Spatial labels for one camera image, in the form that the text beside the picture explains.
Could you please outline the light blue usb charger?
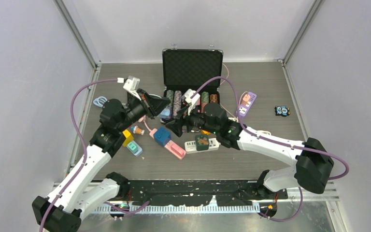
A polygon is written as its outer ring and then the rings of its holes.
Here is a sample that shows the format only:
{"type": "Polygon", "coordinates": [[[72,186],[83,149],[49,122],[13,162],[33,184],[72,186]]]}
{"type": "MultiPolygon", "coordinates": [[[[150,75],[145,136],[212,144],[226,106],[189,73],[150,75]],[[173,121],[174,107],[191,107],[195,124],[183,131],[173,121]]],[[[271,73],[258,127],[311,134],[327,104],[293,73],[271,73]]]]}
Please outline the light blue usb charger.
{"type": "Polygon", "coordinates": [[[162,110],[160,113],[161,119],[170,119],[171,118],[171,109],[169,107],[166,107],[162,110]]]}

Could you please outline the blue cube socket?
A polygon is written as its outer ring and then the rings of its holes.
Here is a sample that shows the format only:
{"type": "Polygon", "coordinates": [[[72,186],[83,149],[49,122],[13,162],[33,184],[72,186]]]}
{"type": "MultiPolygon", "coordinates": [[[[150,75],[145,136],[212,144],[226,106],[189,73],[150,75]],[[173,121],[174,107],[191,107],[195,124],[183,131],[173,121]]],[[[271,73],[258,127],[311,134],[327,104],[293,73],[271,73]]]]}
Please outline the blue cube socket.
{"type": "Polygon", "coordinates": [[[153,135],[157,144],[164,147],[171,140],[171,133],[165,127],[160,127],[153,135]]]}

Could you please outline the pink square adapter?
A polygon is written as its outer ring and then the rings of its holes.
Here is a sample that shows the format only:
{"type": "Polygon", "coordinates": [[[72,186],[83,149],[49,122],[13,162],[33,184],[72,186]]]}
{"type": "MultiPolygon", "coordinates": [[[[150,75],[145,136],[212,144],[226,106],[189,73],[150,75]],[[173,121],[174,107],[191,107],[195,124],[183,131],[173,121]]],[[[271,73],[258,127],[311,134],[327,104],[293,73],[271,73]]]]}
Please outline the pink square adapter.
{"type": "Polygon", "coordinates": [[[183,155],[184,154],[184,150],[177,144],[172,144],[171,148],[178,155],[183,155]]]}

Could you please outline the dark green cube adapter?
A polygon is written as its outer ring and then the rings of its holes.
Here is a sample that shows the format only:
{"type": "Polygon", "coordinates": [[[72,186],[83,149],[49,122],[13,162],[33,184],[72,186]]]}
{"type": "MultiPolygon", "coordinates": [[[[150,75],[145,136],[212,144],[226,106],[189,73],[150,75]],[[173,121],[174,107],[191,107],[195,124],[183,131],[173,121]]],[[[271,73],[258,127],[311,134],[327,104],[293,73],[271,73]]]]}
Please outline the dark green cube adapter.
{"type": "Polygon", "coordinates": [[[206,134],[195,136],[195,146],[197,151],[208,150],[210,146],[209,137],[206,134]]]}

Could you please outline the yellow cube adapter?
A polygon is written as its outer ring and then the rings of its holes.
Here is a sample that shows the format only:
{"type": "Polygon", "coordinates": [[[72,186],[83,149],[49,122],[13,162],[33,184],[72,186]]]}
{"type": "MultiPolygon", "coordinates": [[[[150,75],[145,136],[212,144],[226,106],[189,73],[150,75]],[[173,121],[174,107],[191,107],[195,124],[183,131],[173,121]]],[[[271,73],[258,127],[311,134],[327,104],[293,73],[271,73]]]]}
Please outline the yellow cube adapter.
{"type": "Polygon", "coordinates": [[[123,135],[125,137],[122,146],[127,147],[127,145],[134,140],[132,133],[129,130],[124,130],[123,135]]]}

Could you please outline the teal small cube adapter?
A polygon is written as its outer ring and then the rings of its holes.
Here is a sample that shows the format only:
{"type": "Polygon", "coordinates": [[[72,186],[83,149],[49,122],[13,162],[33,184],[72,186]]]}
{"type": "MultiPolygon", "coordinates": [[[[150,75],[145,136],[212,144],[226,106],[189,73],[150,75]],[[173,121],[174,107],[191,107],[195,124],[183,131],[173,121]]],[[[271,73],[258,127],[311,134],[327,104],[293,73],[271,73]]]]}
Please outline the teal small cube adapter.
{"type": "Polygon", "coordinates": [[[127,148],[132,152],[132,153],[137,153],[138,152],[138,147],[135,144],[128,144],[127,148]]]}

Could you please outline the salmon pink plug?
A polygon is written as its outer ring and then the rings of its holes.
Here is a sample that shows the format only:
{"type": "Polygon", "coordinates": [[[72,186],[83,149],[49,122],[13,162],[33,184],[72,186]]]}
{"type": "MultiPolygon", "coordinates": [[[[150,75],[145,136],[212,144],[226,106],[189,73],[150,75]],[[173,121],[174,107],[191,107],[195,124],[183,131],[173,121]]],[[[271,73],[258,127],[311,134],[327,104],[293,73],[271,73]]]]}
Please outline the salmon pink plug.
{"type": "Polygon", "coordinates": [[[242,98],[241,105],[243,105],[244,107],[249,106],[250,105],[250,98],[251,98],[251,96],[249,94],[245,94],[242,98]]]}

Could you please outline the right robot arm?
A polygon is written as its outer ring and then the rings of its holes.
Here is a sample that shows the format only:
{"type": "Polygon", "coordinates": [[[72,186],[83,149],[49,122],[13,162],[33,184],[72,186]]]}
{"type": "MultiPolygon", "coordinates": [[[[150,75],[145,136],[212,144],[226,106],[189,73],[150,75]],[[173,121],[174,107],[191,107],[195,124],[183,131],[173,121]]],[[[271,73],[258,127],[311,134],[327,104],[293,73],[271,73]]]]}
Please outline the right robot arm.
{"type": "Polygon", "coordinates": [[[319,140],[293,141],[260,133],[229,119],[217,103],[207,104],[201,113],[196,110],[189,113],[184,107],[166,127],[178,137],[182,136],[184,127],[201,129],[214,134],[224,147],[259,153],[287,164],[289,167],[277,171],[265,170],[258,178],[257,194],[265,199],[293,187],[322,194],[334,166],[319,140]]]}

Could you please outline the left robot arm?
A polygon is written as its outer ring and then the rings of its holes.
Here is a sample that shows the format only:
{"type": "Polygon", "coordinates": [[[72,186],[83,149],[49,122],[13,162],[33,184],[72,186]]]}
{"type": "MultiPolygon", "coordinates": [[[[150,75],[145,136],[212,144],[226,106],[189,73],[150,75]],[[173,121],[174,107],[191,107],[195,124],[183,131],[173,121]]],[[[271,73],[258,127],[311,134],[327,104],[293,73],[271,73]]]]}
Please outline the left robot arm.
{"type": "Polygon", "coordinates": [[[106,175],[97,187],[85,189],[127,139],[124,130],[144,116],[158,116],[170,103],[167,97],[148,94],[142,89],[136,93],[138,96],[126,104],[118,99],[104,103],[100,126],[76,166],[46,197],[35,198],[32,209],[40,231],[76,232],[82,221],[106,201],[128,196],[128,180],[116,172],[106,175]]]}

